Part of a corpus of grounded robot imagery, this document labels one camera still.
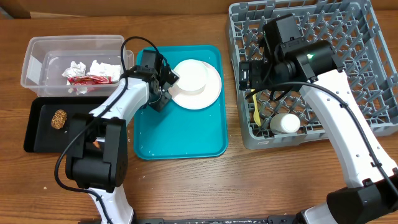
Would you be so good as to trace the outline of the white bowl with food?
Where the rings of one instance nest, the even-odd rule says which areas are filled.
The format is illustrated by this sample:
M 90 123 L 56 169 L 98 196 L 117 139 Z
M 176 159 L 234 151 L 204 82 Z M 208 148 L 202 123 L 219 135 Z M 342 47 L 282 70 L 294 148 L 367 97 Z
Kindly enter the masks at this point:
M 199 60 L 181 61 L 174 71 L 179 75 L 176 85 L 183 91 L 196 92 L 202 90 L 208 79 L 208 72 Z

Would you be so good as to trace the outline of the white plastic cup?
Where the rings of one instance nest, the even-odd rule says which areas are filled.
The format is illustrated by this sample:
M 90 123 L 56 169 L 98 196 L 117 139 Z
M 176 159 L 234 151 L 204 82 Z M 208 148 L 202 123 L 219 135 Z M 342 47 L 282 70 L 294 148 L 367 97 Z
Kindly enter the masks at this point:
M 298 116 L 291 113 L 282 113 L 271 119 L 270 129 L 274 134 L 289 134 L 297 132 L 300 125 Z

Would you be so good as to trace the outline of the yellow plastic spoon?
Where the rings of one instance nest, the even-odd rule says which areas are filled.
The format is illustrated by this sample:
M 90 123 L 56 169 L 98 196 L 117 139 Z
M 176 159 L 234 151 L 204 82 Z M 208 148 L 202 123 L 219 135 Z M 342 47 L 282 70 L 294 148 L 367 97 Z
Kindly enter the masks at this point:
M 253 112 L 253 116 L 252 117 L 253 117 L 253 120 L 256 123 L 256 125 L 260 127 L 261 126 L 261 117 L 260 117 L 259 109 L 258 109 L 258 105 L 257 105 L 256 94 L 252 95 L 252 100 L 253 100 L 253 103 L 254 103 L 254 112 Z

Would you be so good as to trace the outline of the red foil wrapper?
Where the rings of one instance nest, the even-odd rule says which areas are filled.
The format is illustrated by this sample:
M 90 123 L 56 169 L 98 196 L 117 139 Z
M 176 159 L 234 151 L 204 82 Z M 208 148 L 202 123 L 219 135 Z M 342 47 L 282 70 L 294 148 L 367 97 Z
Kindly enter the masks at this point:
M 71 85 L 102 85 L 112 83 L 111 77 L 108 76 L 80 76 L 68 78 Z

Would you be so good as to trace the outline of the orange carrot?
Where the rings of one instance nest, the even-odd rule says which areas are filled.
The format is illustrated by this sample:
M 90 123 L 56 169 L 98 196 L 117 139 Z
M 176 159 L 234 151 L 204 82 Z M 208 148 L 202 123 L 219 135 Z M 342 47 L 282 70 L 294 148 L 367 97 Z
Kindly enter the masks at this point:
M 96 148 L 100 148 L 100 144 L 99 144 L 99 142 L 98 141 L 94 141 L 93 142 L 93 145 L 96 147 Z

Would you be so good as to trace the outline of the white napkin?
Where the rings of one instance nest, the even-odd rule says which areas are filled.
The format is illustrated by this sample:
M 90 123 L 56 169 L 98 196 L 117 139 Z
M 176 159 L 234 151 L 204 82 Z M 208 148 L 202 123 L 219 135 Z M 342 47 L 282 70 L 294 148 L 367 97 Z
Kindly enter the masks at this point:
M 113 65 L 108 63 L 98 63 L 97 60 L 93 60 L 90 69 L 86 71 L 86 65 L 82 62 L 76 63 L 72 61 L 70 66 L 62 73 L 63 77 L 67 78 L 67 85 L 70 86 L 68 78 L 80 77 L 80 76 L 108 76 L 111 77 L 112 83 L 117 83 L 121 75 L 121 66 Z M 76 95 L 82 95 L 91 92 L 96 89 L 96 87 L 91 87 L 92 85 L 71 85 L 68 89 L 68 93 L 75 93 Z

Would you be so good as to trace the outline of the brown food scrap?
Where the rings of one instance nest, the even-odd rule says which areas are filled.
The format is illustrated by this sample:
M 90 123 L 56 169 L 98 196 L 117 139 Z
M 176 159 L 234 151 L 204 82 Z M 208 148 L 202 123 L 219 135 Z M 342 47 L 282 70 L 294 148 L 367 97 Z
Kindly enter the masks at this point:
M 67 120 L 67 113 L 64 110 L 57 110 L 51 120 L 51 127 L 55 129 L 63 128 Z

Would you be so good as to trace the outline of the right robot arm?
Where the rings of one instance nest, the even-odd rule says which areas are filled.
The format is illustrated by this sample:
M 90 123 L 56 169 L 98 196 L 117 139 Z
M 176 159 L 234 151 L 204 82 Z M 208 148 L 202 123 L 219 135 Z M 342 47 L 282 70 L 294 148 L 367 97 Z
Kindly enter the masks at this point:
M 359 109 L 333 46 L 305 43 L 281 59 L 239 64 L 239 88 L 297 91 L 321 122 L 346 186 L 297 214 L 296 223 L 367 223 L 397 210 L 397 164 L 382 148 Z

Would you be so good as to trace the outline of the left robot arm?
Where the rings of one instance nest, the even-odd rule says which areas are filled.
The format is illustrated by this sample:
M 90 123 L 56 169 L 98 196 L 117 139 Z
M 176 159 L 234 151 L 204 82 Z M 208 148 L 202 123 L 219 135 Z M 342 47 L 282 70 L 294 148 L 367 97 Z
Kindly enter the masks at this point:
M 70 120 L 69 144 L 60 156 L 74 192 L 89 194 L 102 223 L 134 223 L 135 214 L 123 188 L 128 167 L 127 124 L 146 106 L 161 111 L 179 75 L 169 65 L 134 66 L 99 107 Z

